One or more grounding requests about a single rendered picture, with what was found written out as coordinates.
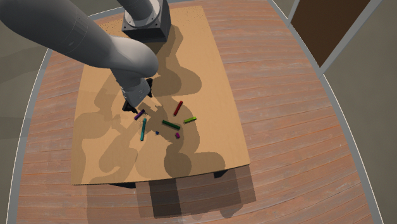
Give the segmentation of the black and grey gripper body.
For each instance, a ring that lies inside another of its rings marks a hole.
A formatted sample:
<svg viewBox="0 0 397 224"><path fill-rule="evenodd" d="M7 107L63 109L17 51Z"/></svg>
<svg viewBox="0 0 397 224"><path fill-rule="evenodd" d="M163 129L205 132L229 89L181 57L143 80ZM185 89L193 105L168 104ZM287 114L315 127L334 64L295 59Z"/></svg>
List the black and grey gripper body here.
<svg viewBox="0 0 397 224"><path fill-rule="evenodd" d="M143 101L149 92L150 87L145 78L142 79L141 84L137 88L133 90L122 90L125 100L134 108Z"/></svg>

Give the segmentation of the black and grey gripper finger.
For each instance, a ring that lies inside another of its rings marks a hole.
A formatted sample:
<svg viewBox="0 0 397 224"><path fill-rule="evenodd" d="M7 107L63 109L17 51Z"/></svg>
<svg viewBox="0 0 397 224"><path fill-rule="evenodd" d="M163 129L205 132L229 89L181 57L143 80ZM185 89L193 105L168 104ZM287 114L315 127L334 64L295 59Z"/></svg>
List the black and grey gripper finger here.
<svg viewBox="0 0 397 224"><path fill-rule="evenodd" d="M152 94L151 94L151 87L152 87L152 81L153 81L153 79L152 78L148 78L148 79L146 79L146 81L147 81L147 83L149 84L149 86L150 86L150 92L148 93L148 96L149 97L152 97Z"/></svg>
<svg viewBox="0 0 397 224"><path fill-rule="evenodd" d="M122 110L123 111L132 111L133 113L138 114L138 111L135 108L131 107L131 105L129 104L129 102L127 100L125 101Z"/></svg>

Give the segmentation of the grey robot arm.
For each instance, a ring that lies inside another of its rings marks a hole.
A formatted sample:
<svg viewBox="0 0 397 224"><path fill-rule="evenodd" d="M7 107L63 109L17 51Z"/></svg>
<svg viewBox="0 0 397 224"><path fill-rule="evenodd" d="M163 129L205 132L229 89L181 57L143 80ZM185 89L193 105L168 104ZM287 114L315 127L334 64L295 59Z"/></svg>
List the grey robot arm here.
<svg viewBox="0 0 397 224"><path fill-rule="evenodd" d="M117 1L133 27L151 24L160 12L158 0ZM86 65L110 69L122 90L137 88L142 78L158 71L158 59L148 46L108 34L70 0L0 0L0 20L26 39Z"/></svg>

